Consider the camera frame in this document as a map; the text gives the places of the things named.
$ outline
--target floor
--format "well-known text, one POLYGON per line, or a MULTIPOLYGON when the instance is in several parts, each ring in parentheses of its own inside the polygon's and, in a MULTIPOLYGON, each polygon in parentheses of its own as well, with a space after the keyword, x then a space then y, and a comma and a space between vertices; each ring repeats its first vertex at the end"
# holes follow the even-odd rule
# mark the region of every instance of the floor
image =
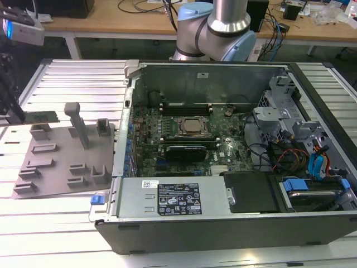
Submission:
MULTIPOLYGON (((80 39, 79 46, 84 59, 151 59, 167 60, 175 52, 174 41, 80 39)), ((340 59, 335 56, 339 47, 318 47, 312 57, 306 55, 307 46, 283 45, 274 61, 277 62, 330 62, 350 84, 357 80, 357 51, 348 50, 340 59)), ((59 37, 47 37, 43 47, 13 43, 0 38, 0 53, 11 53, 20 66, 20 87, 24 88, 41 60, 70 59, 65 41, 59 37)))

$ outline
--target warning label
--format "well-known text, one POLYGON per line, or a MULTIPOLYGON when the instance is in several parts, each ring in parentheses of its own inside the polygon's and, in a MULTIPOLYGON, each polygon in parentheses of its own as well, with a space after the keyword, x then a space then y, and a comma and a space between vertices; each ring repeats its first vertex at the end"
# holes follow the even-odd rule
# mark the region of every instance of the warning label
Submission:
POLYGON ((198 183, 159 184, 157 211, 161 216, 202 214, 198 183))

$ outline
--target connector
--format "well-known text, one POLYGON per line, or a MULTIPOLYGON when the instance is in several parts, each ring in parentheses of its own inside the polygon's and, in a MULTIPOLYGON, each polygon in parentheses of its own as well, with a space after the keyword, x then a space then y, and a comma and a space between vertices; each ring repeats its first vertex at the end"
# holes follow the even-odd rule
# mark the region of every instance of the connector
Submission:
POLYGON ((325 145, 324 147, 320 148, 315 154, 316 155, 321 155, 324 152, 326 152, 329 149, 328 145, 325 145))

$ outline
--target electronic equipment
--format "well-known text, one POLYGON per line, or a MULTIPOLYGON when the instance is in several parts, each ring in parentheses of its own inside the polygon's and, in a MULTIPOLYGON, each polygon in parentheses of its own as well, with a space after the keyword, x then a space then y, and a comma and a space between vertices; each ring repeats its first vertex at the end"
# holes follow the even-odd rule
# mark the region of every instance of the electronic equipment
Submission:
POLYGON ((266 16, 269 0, 248 0, 247 13, 250 15, 250 29, 260 32, 266 16))
POLYGON ((301 11, 301 9, 302 9, 302 6, 300 3, 287 2, 286 6, 285 6, 283 18, 285 20, 295 21, 297 18, 297 15, 299 15, 299 12, 301 11))
POLYGON ((320 245, 356 231, 357 148, 307 79, 326 68, 307 67, 127 61, 112 186, 91 200, 113 251, 320 245))
POLYGON ((19 8, 7 8, 0 5, 0 12, 7 38, 37 46, 44 44, 45 29, 37 19, 31 18, 19 8))
MULTIPOLYGON (((4 6, 33 11, 29 0, 2 0, 4 6)), ((95 0, 37 0, 38 13, 56 17, 87 18, 95 0)))

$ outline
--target white sticker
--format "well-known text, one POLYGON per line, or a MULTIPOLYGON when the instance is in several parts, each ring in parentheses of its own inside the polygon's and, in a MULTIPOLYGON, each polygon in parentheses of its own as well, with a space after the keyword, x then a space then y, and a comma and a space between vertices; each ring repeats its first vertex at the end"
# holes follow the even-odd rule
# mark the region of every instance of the white sticker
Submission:
POLYGON ((208 78, 208 73, 197 73, 197 78, 208 78))
POLYGON ((157 188, 158 180, 143 180, 142 188, 157 188))

